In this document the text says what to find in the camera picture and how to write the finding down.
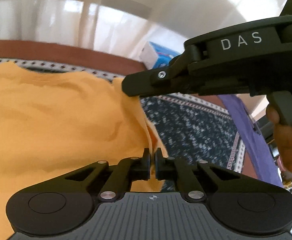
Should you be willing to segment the person's right hand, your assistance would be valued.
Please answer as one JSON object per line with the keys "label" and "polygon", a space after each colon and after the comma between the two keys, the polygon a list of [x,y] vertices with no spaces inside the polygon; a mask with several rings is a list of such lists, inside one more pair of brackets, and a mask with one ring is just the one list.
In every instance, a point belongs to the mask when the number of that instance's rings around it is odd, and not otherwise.
{"label": "person's right hand", "polygon": [[274,140],[283,166],[292,172],[292,126],[280,124],[278,112],[270,104],[266,108],[267,118],[274,124]]}

